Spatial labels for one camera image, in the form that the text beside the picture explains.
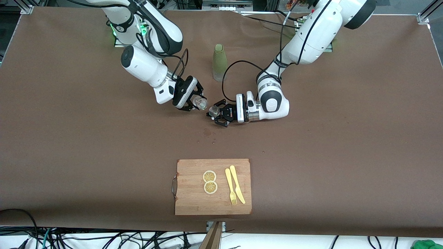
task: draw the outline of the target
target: brown table surface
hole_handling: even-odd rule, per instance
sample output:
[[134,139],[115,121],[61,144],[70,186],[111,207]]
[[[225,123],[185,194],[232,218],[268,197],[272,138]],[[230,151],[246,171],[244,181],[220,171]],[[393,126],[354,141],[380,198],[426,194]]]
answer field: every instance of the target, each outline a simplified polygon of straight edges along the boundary
[[[166,15],[189,49],[185,76],[210,103],[222,99],[216,43],[229,62],[261,67],[279,49],[278,26],[237,13]],[[158,105],[120,65],[105,22],[100,9],[22,16],[0,68],[1,209],[52,227],[201,231],[220,218],[245,233],[442,236],[443,70],[414,16],[343,28],[335,52],[284,72],[287,117],[229,128]],[[227,95],[256,92],[257,73],[234,66]],[[217,157],[251,160],[253,213],[175,216],[177,159]],[[0,218],[30,225],[21,214]]]

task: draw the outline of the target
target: cutting board handle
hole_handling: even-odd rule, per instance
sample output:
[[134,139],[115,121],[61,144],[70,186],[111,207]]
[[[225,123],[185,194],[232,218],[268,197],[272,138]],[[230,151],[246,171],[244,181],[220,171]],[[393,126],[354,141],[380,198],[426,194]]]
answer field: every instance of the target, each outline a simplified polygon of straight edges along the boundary
[[174,178],[172,178],[172,195],[174,196],[174,200],[177,199],[177,187],[174,190],[174,186],[177,186],[177,173],[175,173]]

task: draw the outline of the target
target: wire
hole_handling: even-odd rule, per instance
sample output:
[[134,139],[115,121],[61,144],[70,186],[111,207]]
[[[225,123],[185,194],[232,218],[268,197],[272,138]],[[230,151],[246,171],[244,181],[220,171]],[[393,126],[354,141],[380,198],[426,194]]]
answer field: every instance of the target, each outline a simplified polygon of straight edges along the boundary
[[[375,237],[375,239],[377,240],[377,243],[378,243],[378,249],[381,249],[381,244],[380,244],[380,240],[378,240],[378,237],[377,236],[374,236]],[[375,248],[375,246],[372,244],[372,242],[371,242],[371,236],[368,236],[368,242],[369,242],[369,244],[372,246],[372,248],[373,249],[377,249],[377,248]]]
[[[136,12],[135,15],[141,17],[144,20],[149,20],[148,17],[146,17],[145,15],[143,15],[141,13]],[[149,23],[155,28],[156,31],[160,31],[163,34],[163,36],[166,38],[167,49],[165,49],[165,51],[169,51],[169,48],[171,47],[171,45],[169,44],[169,39],[167,38],[167,35],[165,34],[165,32],[159,26],[157,26],[157,24],[155,24],[154,22],[151,21]]]
[[[26,211],[26,210],[24,210],[24,209],[20,209],[20,208],[8,208],[8,209],[0,210],[0,214],[1,214],[1,213],[8,212],[8,211],[18,211],[18,212],[25,213],[25,214],[31,219],[32,224],[34,225],[34,229],[35,229],[35,237],[38,239],[38,237],[39,237],[39,232],[38,232],[38,230],[37,230],[37,223],[35,222],[34,217],[32,217],[32,215],[31,215],[28,211]],[[36,243],[36,244],[35,244],[35,249],[37,249],[38,246],[39,246],[39,244]]]
[[[283,21],[283,25],[286,23],[286,21],[288,20],[288,18],[289,18],[289,15],[291,14],[291,11],[293,10],[293,8],[297,5],[297,3],[299,2],[299,0],[296,0],[295,1],[295,3],[292,5],[292,7],[291,7],[291,9],[289,10],[289,12],[286,14],[286,18],[284,19],[284,21]],[[280,52],[279,52],[279,54],[280,54],[280,62],[282,61],[282,58],[281,58],[281,51],[283,50],[283,48],[281,47],[282,46],[282,42],[283,42],[283,28],[284,28],[284,26],[281,26],[281,31],[280,31]],[[277,75],[277,77],[280,79],[280,67],[278,67],[278,75]]]
[[48,238],[49,230],[50,230],[50,229],[48,229],[48,230],[46,231],[45,236],[43,237],[43,249],[47,248],[47,247],[46,247],[46,239]]
[[[136,37],[137,37],[137,40],[141,43],[141,45],[144,47],[144,49],[145,49],[147,52],[149,52],[148,47],[146,46],[146,44],[145,44],[144,41],[143,41],[143,36],[142,36],[142,34],[141,34],[141,33],[136,33]],[[186,55],[186,62],[183,62],[183,58],[184,58],[185,55]],[[162,55],[160,55],[160,56],[163,56],[163,57],[174,57],[174,58],[179,59],[179,62],[177,63],[177,66],[175,67],[175,70],[174,70],[173,76],[175,75],[175,76],[177,77],[175,80],[177,80],[177,79],[179,79],[179,78],[181,78],[181,77],[183,76],[183,74],[185,73],[185,68],[186,68],[186,66],[187,66],[187,64],[188,64],[188,59],[189,59],[189,51],[188,51],[188,49],[185,49],[185,51],[183,52],[182,57],[179,57],[179,56],[174,55],[174,54],[171,54],[171,55],[167,55],[167,54],[164,54],[164,55],[163,55],[163,54],[162,54]],[[180,70],[180,73],[179,73],[178,75],[176,75],[175,73],[176,73],[178,67],[180,66],[180,63],[182,64],[182,69]]]
[[120,234],[120,239],[121,239],[121,242],[120,242],[120,244],[118,245],[118,248],[120,249],[126,242],[133,242],[133,243],[136,243],[138,246],[139,246],[139,249],[141,249],[141,246],[140,246],[140,244],[138,243],[138,242],[136,242],[136,241],[134,241],[134,240],[131,240],[131,238],[132,237],[134,237],[135,235],[137,235],[138,233],[134,233],[133,235],[131,235],[131,236],[129,236],[128,238],[126,238],[126,239],[123,239],[123,236],[124,235],[122,235],[122,234]]
[[335,236],[334,240],[332,241],[332,245],[330,247],[330,249],[334,249],[335,243],[337,242],[339,235]]
[[147,248],[153,241],[155,241],[158,237],[162,236],[163,234],[165,234],[165,232],[156,232],[154,234],[154,236],[152,236],[149,241],[142,247],[142,249]]
[[127,8],[126,5],[122,5],[122,4],[109,4],[109,5],[93,5],[93,4],[84,4],[84,3],[80,3],[74,0],[67,0],[68,2],[71,2],[73,4],[78,4],[81,6],[85,6],[85,7],[91,7],[91,8],[110,8],[110,7],[125,7]]
[[254,64],[252,62],[245,61],[245,60],[239,60],[239,61],[236,61],[236,62],[232,63],[231,65],[229,65],[229,67],[226,69],[225,73],[223,74],[223,79],[221,79],[221,81],[222,81],[221,82],[221,89],[222,89],[221,92],[223,93],[223,96],[225,97],[225,99],[227,99],[227,100],[229,100],[231,102],[234,102],[234,103],[236,103],[236,101],[235,100],[231,100],[225,94],[225,77],[226,77],[226,73],[228,72],[229,68],[231,68],[232,66],[234,66],[235,64],[240,63],[240,62],[244,62],[244,63],[250,64],[250,65],[253,65],[254,67],[260,69],[259,75],[262,74],[262,73],[266,73],[268,76],[274,78],[272,75],[270,75],[268,72],[266,72],[263,68],[257,66],[256,64]]
[[[191,235],[191,234],[207,234],[207,233],[187,233],[186,235]],[[160,239],[162,239],[163,241],[162,241],[162,242],[159,242],[157,246],[160,246],[160,244],[162,244],[162,243],[164,243],[164,242],[166,242],[166,241],[168,241],[168,240],[171,240],[171,239],[174,239],[174,238],[180,237],[180,236],[183,236],[183,234],[179,234],[179,235],[175,235],[175,236],[170,236],[170,237],[168,237],[168,238],[165,239],[165,240],[163,240],[164,238],[160,238]]]
[[246,17],[254,19],[254,20],[259,20],[259,21],[262,21],[262,22],[266,22],[266,23],[277,24],[277,25],[280,25],[280,26],[291,27],[291,28],[296,28],[296,29],[300,28],[300,27],[296,27],[296,26],[291,26],[291,25],[286,25],[286,24],[281,24],[281,23],[275,23],[275,22],[271,22],[271,21],[268,21],[268,20],[263,20],[263,19],[255,18],[255,17],[251,17],[251,16],[246,16]]
[[[284,15],[284,16],[287,16],[287,14],[285,14],[285,13],[284,13],[283,11],[281,11],[281,10],[276,10],[276,11],[274,11],[274,12],[275,12],[275,13],[280,13],[280,14],[282,14],[282,15]],[[288,19],[291,20],[291,21],[296,22],[298,18],[288,17]]]
[[75,237],[64,237],[64,240],[101,240],[101,239],[110,239],[113,238],[114,236],[108,236],[108,237],[97,237],[97,238],[75,238]]
[[184,73],[184,71],[185,71],[185,67],[186,67],[187,64],[188,64],[188,59],[189,59],[189,52],[188,52],[188,49],[187,49],[187,48],[185,49],[185,51],[183,52],[182,57],[180,58],[179,62],[177,63],[177,66],[175,67],[174,72],[172,72],[172,77],[174,77],[174,75],[175,75],[177,69],[178,69],[179,66],[180,66],[180,63],[183,62],[183,58],[185,57],[185,54],[186,54],[186,62],[185,62],[185,64],[183,65],[183,68],[182,68],[182,71],[180,72],[180,75],[177,76],[177,79],[179,79],[179,78],[182,77],[182,75],[183,75],[183,73]]
[[299,59],[298,59],[297,63],[295,63],[296,65],[299,65],[299,64],[300,64],[300,60],[301,60],[301,58],[302,58],[303,49],[304,49],[304,47],[305,47],[305,45],[306,45],[307,38],[309,37],[309,34],[310,34],[311,31],[312,31],[312,28],[315,26],[315,24],[316,24],[317,21],[320,19],[320,17],[322,16],[323,12],[326,10],[326,8],[328,8],[328,5],[329,5],[331,2],[332,2],[332,0],[329,0],[329,1],[326,3],[325,7],[320,11],[320,14],[317,16],[317,18],[316,18],[316,19],[314,20],[314,22],[312,23],[311,28],[309,29],[309,31],[308,31],[307,34],[306,34],[306,38],[305,38],[305,40],[304,40],[304,42],[303,42],[302,49],[300,50],[300,56],[299,56]]

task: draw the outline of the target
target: green object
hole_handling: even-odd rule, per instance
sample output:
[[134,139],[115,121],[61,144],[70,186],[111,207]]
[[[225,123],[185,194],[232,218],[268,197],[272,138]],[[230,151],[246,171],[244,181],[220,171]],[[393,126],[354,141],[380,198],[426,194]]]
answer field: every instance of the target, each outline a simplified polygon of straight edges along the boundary
[[140,25],[141,35],[145,35],[147,32],[146,25]]
[[113,34],[115,37],[117,37],[117,35],[115,34],[114,27],[112,27],[112,25],[111,25],[111,29],[112,29],[112,34]]
[[418,240],[411,249],[443,249],[443,245],[436,244],[432,240]]
[[228,60],[226,59],[226,53],[223,45],[216,44],[214,48],[214,54],[212,56],[212,72],[214,79],[222,81],[223,74],[228,68]]

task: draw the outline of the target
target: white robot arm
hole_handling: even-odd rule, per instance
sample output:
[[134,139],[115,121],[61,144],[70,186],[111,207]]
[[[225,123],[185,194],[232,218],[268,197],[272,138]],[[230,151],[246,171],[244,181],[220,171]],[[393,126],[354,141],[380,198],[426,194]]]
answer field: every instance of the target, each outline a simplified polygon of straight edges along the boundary
[[313,63],[332,42],[341,26],[355,29],[363,25],[375,9],[375,0],[308,0],[315,11],[273,62],[257,75],[258,100],[251,91],[236,96],[236,104],[222,100],[210,108],[216,124],[227,127],[232,121],[245,123],[285,117],[289,101],[281,88],[281,74],[291,64]]
[[163,64],[164,57],[182,49],[183,35],[179,27],[148,0],[87,1],[94,5],[126,6],[103,8],[103,11],[116,38],[128,45],[121,55],[122,66],[154,88],[159,104],[172,100],[172,104],[180,110],[206,108],[207,101],[198,80],[192,76],[183,80]]

